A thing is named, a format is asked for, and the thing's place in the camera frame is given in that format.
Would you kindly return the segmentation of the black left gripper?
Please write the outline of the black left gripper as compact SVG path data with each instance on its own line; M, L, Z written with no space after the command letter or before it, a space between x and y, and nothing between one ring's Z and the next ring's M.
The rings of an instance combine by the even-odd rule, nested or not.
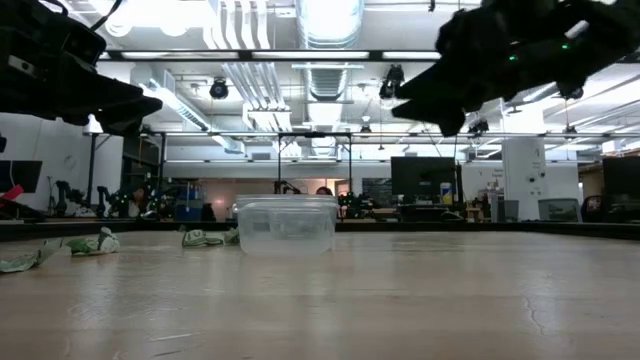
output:
M34 115L47 120L58 117L66 123L88 126L98 122L103 133L137 136L140 117L163 107L163 102L144 94L142 88L97 74L98 49L71 47L59 54L34 49L1 47L1 111ZM82 83L95 78L97 104Z

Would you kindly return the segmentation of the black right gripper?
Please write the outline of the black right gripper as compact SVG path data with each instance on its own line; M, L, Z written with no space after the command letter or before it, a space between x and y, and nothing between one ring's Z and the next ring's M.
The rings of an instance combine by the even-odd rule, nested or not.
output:
M570 39L564 35L525 40L504 29L462 30L449 39L449 59L439 60L395 91L399 99L435 96L449 98L449 104L410 100L394 107L392 115L434 124L443 136L455 136L466 121L463 110L557 82L569 52Z

